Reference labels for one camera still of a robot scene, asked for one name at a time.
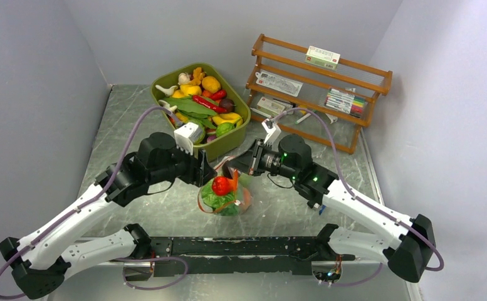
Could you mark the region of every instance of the metal table surface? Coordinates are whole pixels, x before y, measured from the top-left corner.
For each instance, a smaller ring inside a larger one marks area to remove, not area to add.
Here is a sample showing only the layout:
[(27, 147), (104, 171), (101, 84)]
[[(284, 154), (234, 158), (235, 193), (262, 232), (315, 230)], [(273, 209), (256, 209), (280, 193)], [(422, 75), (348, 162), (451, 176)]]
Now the metal table surface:
[[(148, 85), (113, 87), (94, 141), (81, 192), (93, 182), (95, 176), (117, 160), (137, 118), (152, 104)], [(161, 114), (155, 111), (144, 120), (129, 151), (137, 149), (140, 141), (152, 132), (171, 133), (169, 124)], [(301, 123), (300, 127), (313, 133), (321, 133), (324, 137), (324, 130), (311, 118)], [(330, 128), (334, 139), (343, 143), (346, 143), (353, 131), (352, 126), (341, 122), (334, 123)], [(245, 151), (255, 138), (263, 137), (261, 125), (251, 121), (246, 140), (229, 155)], [(312, 141), (307, 143), (312, 148), (314, 161), (335, 172), (332, 149)], [(371, 172), (370, 157), (365, 148), (361, 135), (354, 154), (338, 154), (340, 167), (350, 185), (379, 200), (377, 182), (374, 172)], [(275, 181), (289, 184), (281, 179)], [(167, 185), (155, 185), (150, 192), (164, 189)], [(197, 187), (177, 180), (166, 193), (135, 200), (123, 210), (96, 224), (85, 236), (106, 236), (129, 223), (139, 223), (150, 236), (313, 236), (327, 223), (339, 224), (356, 231), (368, 231), (354, 220), (330, 208), (319, 216), (318, 211), (308, 208), (306, 201), (293, 189), (278, 188), (265, 175), (253, 178), (250, 191), (253, 205), (247, 212), (238, 217), (215, 216), (203, 213), (197, 207)], [(347, 266), (350, 268), (345, 266), (343, 274), (348, 276), (343, 276), (341, 281), (344, 282), (364, 278), (377, 268), (375, 263), (352, 262)], [(300, 300), (304, 295), (311, 299), (327, 300), (334, 295), (335, 300), (410, 300), (406, 283), (394, 276), (387, 267), (369, 283), (354, 288), (334, 288), (334, 293), (318, 287), (312, 281), (296, 281), (308, 280), (308, 277), (296, 277), (286, 273), (190, 275), (180, 284), (162, 291), (133, 292), (123, 285), (116, 287), (116, 283), (121, 281), (121, 273), (114, 270), (110, 275), (106, 272), (108, 268), (96, 267), (79, 273), (51, 294), (50, 300)], [(138, 285), (154, 286), (171, 281), (172, 278), (157, 278)]]
[[(108, 165), (117, 161), (134, 123), (154, 103), (149, 88), (147, 85), (114, 86), (80, 191), (84, 191)], [(129, 151), (137, 150), (140, 141), (152, 132), (171, 134), (171, 127), (161, 114), (155, 111), (144, 120)], [(308, 130), (324, 134), (324, 130), (311, 118), (300, 125), (313, 127)], [(353, 131), (353, 127), (346, 123), (333, 124), (331, 129), (339, 141), (349, 139)], [(264, 137), (265, 131), (260, 123), (251, 121), (245, 141), (229, 155), (246, 151), (256, 138)], [(312, 148), (314, 161), (335, 172), (332, 148), (313, 141), (307, 143)], [(338, 153), (340, 166), (350, 185), (374, 198), (375, 185), (363, 144), (361, 140), (353, 155)], [(280, 177), (275, 181), (289, 186), (289, 182)], [(164, 189), (167, 185), (161, 183), (152, 186), (150, 192)], [(326, 209), (319, 216), (317, 210), (308, 208), (306, 201), (297, 192), (276, 187), (265, 174), (252, 178), (249, 190), (254, 203), (247, 212), (238, 217), (220, 217), (200, 211), (196, 202), (198, 188), (177, 180), (166, 193), (135, 200), (124, 210), (95, 225), (85, 236), (106, 236), (129, 223), (139, 223), (151, 236), (311, 236), (316, 235), (326, 223), (338, 224), (350, 230), (367, 231), (332, 209)]]

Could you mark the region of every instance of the wooden rack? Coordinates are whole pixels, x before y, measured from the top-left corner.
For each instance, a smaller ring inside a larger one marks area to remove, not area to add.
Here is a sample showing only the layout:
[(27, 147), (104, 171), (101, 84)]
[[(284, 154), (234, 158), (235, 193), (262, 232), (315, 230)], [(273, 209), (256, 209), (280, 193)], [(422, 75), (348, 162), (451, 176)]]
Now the wooden rack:
[[(259, 93), (271, 95), (297, 105), (304, 105), (310, 109), (336, 116), (342, 120), (354, 123), (354, 132), (349, 146), (336, 143), (336, 148), (353, 154), (356, 149), (359, 132), (372, 121), (374, 105), (380, 95), (387, 95), (391, 86), (392, 71), (384, 71), (366, 66), (341, 57), (337, 69), (331, 71), (319, 66), (305, 63), (308, 48), (297, 46), (284, 41), (269, 38), (261, 34), (253, 46), (252, 55), (256, 57), (251, 76), (246, 88), (250, 90), (248, 105), (251, 107), (255, 96)], [(256, 72), (269, 71), (283, 77), (303, 83), (298, 97), (272, 90), (256, 83)], [(345, 90), (341, 86), (355, 87), (357, 93)], [(361, 117), (354, 117), (343, 112), (324, 106), (326, 94), (334, 88), (345, 93), (362, 97), (366, 103)], [(252, 119), (263, 121), (259, 115), (252, 115)], [(328, 139), (280, 124), (280, 128), (287, 132), (298, 134), (304, 138), (330, 145)]]

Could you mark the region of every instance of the yellow bell pepper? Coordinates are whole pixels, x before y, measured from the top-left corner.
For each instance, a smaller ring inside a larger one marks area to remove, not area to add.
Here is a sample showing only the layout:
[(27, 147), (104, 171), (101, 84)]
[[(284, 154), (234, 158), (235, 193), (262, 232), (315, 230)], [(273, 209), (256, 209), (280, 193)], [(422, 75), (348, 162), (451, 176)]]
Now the yellow bell pepper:
[(184, 94), (182, 91), (180, 90), (177, 90), (175, 92), (173, 92), (173, 95), (171, 95), (171, 97), (173, 98), (182, 98), (182, 97), (186, 97), (187, 95)]
[(231, 124), (239, 127), (243, 124), (243, 118), (237, 113), (225, 113), (225, 114), (217, 114), (212, 116), (212, 121), (216, 125), (223, 124), (225, 122), (230, 122)]
[(202, 90), (196, 85), (181, 85), (181, 91), (184, 95), (200, 95)]
[(188, 122), (188, 120), (189, 120), (189, 118), (188, 118), (188, 117), (186, 117), (186, 116), (182, 115), (180, 112), (175, 112), (174, 114), (175, 114), (175, 116), (177, 116), (177, 118), (178, 118), (180, 121), (182, 121), (183, 123), (186, 123), (186, 122)]

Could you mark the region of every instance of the green plastic basket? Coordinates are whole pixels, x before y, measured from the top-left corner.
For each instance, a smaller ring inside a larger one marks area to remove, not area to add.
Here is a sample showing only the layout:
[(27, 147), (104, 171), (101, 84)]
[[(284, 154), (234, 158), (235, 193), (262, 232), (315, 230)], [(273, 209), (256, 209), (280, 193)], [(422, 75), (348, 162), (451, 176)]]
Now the green plastic basket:
[[(251, 111), (247, 106), (247, 103), (245, 103), (243, 99), (241, 99), (241, 97), (236, 93), (234, 88), (229, 85), (229, 83), (219, 74), (219, 72), (217, 72), (213, 66), (205, 63), (195, 63), (183, 67), (156, 79), (151, 85), (151, 96), (153, 96), (155, 102), (158, 104), (158, 99), (163, 99), (165, 95), (161, 91), (158, 91), (155, 88), (155, 85), (169, 88), (177, 84), (179, 74), (181, 74), (182, 72), (191, 74), (193, 73), (193, 70), (197, 67), (201, 67), (207, 75), (215, 77), (220, 82), (221, 88), (225, 89), (225, 91), (227, 92), (227, 98), (230, 98), (234, 101), (234, 104), (236, 106), (234, 108), (234, 112), (240, 114), (240, 116), (243, 118), (243, 124), (239, 127), (236, 127), (230, 133), (223, 135), (215, 139), (214, 141), (210, 141), (207, 144), (194, 145), (195, 155), (197, 155), (197, 151), (199, 149), (204, 149), (206, 151), (208, 161), (213, 161), (219, 156), (226, 154), (227, 152), (237, 148), (243, 143), (243, 140), (245, 140), (245, 131), (251, 119)], [(168, 116), (164, 114), (164, 117), (166, 118), (167, 122), (174, 128)]]

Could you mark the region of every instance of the lettuce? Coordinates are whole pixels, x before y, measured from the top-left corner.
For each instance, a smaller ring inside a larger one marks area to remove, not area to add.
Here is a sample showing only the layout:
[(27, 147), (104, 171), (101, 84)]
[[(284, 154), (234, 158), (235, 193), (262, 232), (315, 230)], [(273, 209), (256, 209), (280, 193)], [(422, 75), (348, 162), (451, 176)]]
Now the lettuce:
[[(236, 199), (236, 196), (233, 192), (230, 192), (225, 196), (218, 196), (217, 194), (215, 194), (212, 190), (212, 182), (213, 179), (201, 188), (201, 198), (202, 201), (210, 206), (213, 210), (216, 210), (224, 204), (232, 202)], [(223, 210), (218, 212), (218, 214), (221, 216), (235, 216), (238, 215), (238, 213), (239, 209), (235, 204), (230, 204), (229, 206), (226, 206)]]

